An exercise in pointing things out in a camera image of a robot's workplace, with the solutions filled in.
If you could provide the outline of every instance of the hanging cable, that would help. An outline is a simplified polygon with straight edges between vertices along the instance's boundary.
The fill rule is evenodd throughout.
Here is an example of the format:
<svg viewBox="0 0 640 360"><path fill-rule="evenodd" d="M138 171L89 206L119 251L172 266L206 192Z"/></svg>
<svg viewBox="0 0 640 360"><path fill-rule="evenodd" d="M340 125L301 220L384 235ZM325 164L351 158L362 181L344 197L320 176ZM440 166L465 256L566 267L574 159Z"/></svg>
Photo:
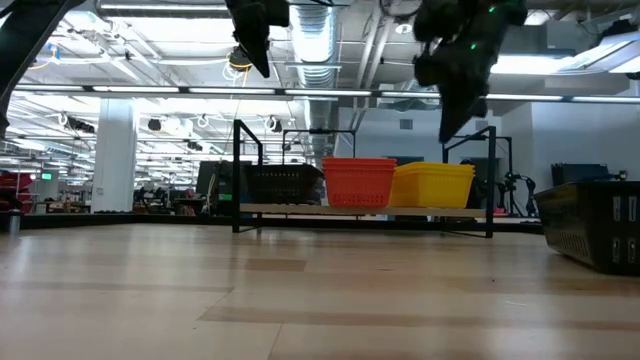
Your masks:
<svg viewBox="0 0 640 360"><path fill-rule="evenodd" d="M385 0L378 0L378 6L380 7L380 11L382 12L382 15L384 15L385 17L392 17L396 19L408 19L410 17L416 16L418 11L420 10L420 8L418 8L406 14L392 14L389 11L390 4L384 4L384 1Z"/></svg>
<svg viewBox="0 0 640 360"><path fill-rule="evenodd" d="M51 57L49 58L49 60L47 60L47 62L45 62L42 65L32 66L32 67L29 68L29 70L40 70L40 69L46 68L47 66L49 66L49 64L51 64L51 62L53 62L56 59L57 54L58 54L57 48L55 46L52 46L51 47Z"/></svg>

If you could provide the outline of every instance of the ventilation duct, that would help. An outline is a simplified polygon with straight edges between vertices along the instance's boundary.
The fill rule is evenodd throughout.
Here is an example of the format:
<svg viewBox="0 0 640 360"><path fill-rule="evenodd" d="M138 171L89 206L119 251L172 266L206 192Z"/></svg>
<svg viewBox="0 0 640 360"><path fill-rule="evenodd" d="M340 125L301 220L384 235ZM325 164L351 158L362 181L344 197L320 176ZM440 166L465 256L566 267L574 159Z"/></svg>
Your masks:
<svg viewBox="0 0 640 360"><path fill-rule="evenodd" d="M336 55L336 11L327 6L292 6L290 8L292 44L296 61L314 66L297 68L303 88L336 87L337 69L317 66L330 64ZM336 129L337 104L333 101L305 100L304 116L309 129ZM332 154L335 137L311 136L311 147L316 165L322 157Z"/></svg>

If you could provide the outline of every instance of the shelf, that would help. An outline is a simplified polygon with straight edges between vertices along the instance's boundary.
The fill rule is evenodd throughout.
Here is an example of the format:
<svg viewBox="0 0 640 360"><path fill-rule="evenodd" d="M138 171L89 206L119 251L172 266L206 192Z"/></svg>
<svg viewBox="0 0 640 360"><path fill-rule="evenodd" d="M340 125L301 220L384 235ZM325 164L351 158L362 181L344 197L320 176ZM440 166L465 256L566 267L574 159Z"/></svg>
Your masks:
<svg viewBox="0 0 640 360"><path fill-rule="evenodd" d="M448 216L448 217L486 217L482 209L440 209L440 208L336 208L320 205L285 204L240 204L240 212L260 212L269 214L306 214L306 215L405 215L405 216Z"/></svg>

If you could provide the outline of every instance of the black metal frame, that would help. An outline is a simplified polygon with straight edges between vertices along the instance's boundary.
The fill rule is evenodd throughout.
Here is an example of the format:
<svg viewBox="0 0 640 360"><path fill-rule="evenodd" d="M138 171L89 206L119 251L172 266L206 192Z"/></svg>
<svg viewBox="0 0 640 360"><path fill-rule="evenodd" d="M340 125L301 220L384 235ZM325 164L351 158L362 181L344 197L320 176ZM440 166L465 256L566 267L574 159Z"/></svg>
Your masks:
<svg viewBox="0 0 640 360"><path fill-rule="evenodd" d="M240 232L240 133L244 131L258 145L258 166L263 164L264 150L262 142L249 130L242 120L233 120L233 179L232 179L232 195L231 202L233 207L232 230L234 233ZM256 227L260 227L262 213L257 213Z"/></svg>
<svg viewBox="0 0 640 360"><path fill-rule="evenodd" d="M462 136L462 135L455 135L453 138L454 139L464 139L467 136ZM485 135L480 135L480 136L475 136L473 139L474 141L485 141L487 140L488 137ZM497 145L497 141L498 140L506 140L507 141L507 157L508 157L508 166L509 166L509 173L513 174L513 139L511 138L511 136L496 136L496 145ZM513 212L513 207L515 206L515 197L513 195L513 190L509 190L509 216L514 216L515 213Z"/></svg>
<svg viewBox="0 0 640 360"><path fill-rule="evenodd" d="M310 135L328 135L328 134L351 134L353 137L353 157L356 157L356 130L325 130L325 129L309 129L309 130L283 130L282 131L282 164L284 164L284 154L287 146L287 134L289 133L308 133Z"/></svg>
<svg viewBox="0 0 640 360"><path fill-rule="evenodd" d="M495 177L488 176L487 183L489 185L489 193L486 209L486 222L484 224L468 224L468 223L424 223L419 221L362 221L362 220L325 220L325 219L277 219L277 218L262 218L262 213L256 213L257 218L241 218L240 211L240 145L243 142L240 139L240 132L246 132L252 139L258 144L258 164L263 164L263 148L262 143L253 135L253 133L247 128L247 126L241 120L234 120L233 129L233 215L231 218L232 231L234 233L241 232L240 226L253 226L251 228L242 230L247 231L254 228L260 228L265 226L291 226L291 227L306 227L306 228L353 228L353 229L395 229L395 230L430 230L430 231L447 231L447 232L460 232L460 231L484 231L485 235L480 236L484 238L493 237L495 231L522 231L522 232L535 232L539 231L539 227L531 224L495 224L493 218L494 210L494 197L495 197ZM288 130L289 132L302 132L302 133L314 133L317 130ZM286 151L284 146L286 145L286 133L283 134L283 153ZM351 133L355 135L355 131L350 130L321 130L321 133ZM468 141L478 140L482 134L488 133L489 139L489 174L495 173L495 159L496 159L496 128L489 126L473 135L465 136L461 141L453 145L442 145L443 149L443 162L447 163L449 160L449 151L455 147L458 147ZM464 234L470 236L478 236L474 234Z"/></svg>
<svg viewBox="0 0 640 360"><path fill-rule="evenodd" d="M493 232L494 232L494 223L493 223L493 211L494 211L494 201L495 201L495 186L496 186L496 179L495 179L495 165L496 165L496 127L495 126L487 126L486 128L478 131L475 134L469 135L469 136L464 136L462 140L454 143L453 145L445 145L442 144L442 162L445 164L449 163L449 151L451 151L451 149L454 149L468 141L475 141L475 140L479 140L482 139L484 140L485 137L483 136L484 133L489 133L489 155L488 155L488 159L489 159L489 164L487 165L487 208L486 208L486 222L484 224L485 227L485 238L489 239L493 237ZM448 224L446 222L444 222L444 220L442 221L442 226L443 229L448 228Z"/></svg>

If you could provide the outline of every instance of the wire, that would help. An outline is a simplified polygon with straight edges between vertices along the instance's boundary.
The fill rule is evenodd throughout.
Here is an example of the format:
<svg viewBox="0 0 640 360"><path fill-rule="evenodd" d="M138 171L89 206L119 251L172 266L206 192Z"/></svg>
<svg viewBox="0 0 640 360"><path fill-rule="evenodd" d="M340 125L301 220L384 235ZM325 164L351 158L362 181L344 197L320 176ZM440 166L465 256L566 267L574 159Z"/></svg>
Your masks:
<svg viewBox="0 0 640 360"><path fill-rule="evenodd" d="M245 87L245 85L247 85L247 78L249 77L249 72L245 72L244 73L244 80L242 80L242 87ZM236 113L235 115L233 115L233 119L235 120L238 117L238 111L240 110L240 103L242 102L242 98L240 98L240 100L238 100L238 106L236 106Z"/></svg>
<svg viewBox="0 0 640 360"><path fill-rule="evenodd" d="M580 25L587 34L591 36L600 36L600 34L594 34L591 31L589 31L589 29L582 22L578 22L578 25Z"/></svg>
<svg viewBox="0 0 640 360"><path fill-rule="evenodd" d="M545 14L547 14L547 16L549 17L549 20L553 20L553 15L551 15L551 13L549 13L547 10L545 9L535 9L532 12L529 13L529 15L527 15L527 19L529 18L529 16L537 13L538 11L543 12Z"/></svg>
<svg viewBox="0 0 640 360"><path fill-rule="evenodd" d="M56 52L56 48L54 47L51 50L51 57L49 58L49 60L47 60L46 63L42 64L42 65L38 65L38 66L32 66L30 67L28 70L40 70L40 69L44 69L47 66L49 66L49 64L51 64L51 62L53 62L56 58L57 52Z"/></svg>
<svg viewBox="0 0 640 360"><path fill-rule="evenodd" d="M392 17L392 18L400 18L400 19L408 19L410 17L416 16L416 14L418 13L418 11L420 11L420 7L418 7L417 9L413 10L410 13L407 14L392 14L389 12L389 5L384 5L383 4L384 0L378 0L378 6L380 7L380 11L382 11L382 15L386 16L386 17Z"/></svg>

